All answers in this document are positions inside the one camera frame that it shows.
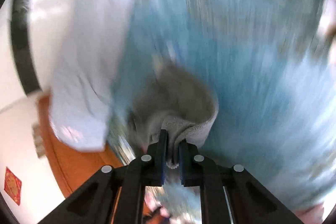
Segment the silver screw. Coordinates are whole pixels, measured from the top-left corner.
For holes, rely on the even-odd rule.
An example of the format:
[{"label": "silver screw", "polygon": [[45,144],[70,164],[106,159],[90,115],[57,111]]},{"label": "silver screw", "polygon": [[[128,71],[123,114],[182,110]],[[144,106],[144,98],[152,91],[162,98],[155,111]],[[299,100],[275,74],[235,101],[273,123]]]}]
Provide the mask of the silver screw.
[{"label": "silver screw", "polygon": [[194,160],[197,161],[197,162],[201,162],[201,161],[204,160],[204,157],[203,157],[202,155],[196,155],[196,156],[194,157]]},{"label": "silver screw", "polygon": [[104,165],[104,166],[101,168],[101,171],[102,171],[103,173],[109,173],[109,172],[112,171],[112,167],[109,166],[109,165]]},{"label": "silver screw", "polygon": [[141,157],[141,160],[142,161],[150,161],[152,159],[151,155],[143,155]]},{"label": "silver screw", "polygon": [[233,170],[235,170],[236,172],[243,172],[244,171],[244,166],[242,166],[240,164],[236,164],[235,166],[233,166]]}]

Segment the gray fabric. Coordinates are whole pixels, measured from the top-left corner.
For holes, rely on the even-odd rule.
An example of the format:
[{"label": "gray fabric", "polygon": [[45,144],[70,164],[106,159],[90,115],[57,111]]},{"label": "gray fabric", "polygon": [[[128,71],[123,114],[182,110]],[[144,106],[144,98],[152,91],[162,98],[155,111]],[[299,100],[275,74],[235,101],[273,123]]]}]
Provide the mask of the gray fabric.
[{"label": "gray fabric", "polygon": [[165,65],[132,106],[128,138],[136,151],[146,150],[168,132],[168,165],[178,162],[179,143],[186,139],[201,147],[217,117],[218,100],[191,74],[173,64]]}]

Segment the folded cloth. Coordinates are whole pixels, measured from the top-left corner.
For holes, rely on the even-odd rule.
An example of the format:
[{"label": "folded cloth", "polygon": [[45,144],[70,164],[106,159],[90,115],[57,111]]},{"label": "folded cloth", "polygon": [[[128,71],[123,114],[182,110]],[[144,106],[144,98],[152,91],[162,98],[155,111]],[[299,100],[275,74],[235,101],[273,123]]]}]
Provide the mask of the folded cloth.
[{"label": "folded cloth", "polygon": [[136,153],[168,132],[169,167],[178,165],[178,145],[187,142],[201,147],[217,117],[217,97],[182,68],[164,65],[134,100],[128,117],[128,140]]}]

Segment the gray cloth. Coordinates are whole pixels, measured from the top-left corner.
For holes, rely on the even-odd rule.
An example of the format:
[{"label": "gray cloth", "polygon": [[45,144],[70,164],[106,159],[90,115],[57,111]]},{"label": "gray cloth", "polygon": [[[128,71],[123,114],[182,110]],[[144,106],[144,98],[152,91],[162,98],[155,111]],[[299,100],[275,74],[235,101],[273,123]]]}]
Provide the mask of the gray cloth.
[{"label": "gray cloth", "polygon": [[159,140],[161,129],[168,132],[168,166],[178,163],[178,145],[186,139],[201,147],[217,117],[218,100],[188,72],[165,65],[151,79],[132,106],[128,139],[136,151],[146,150]]}]

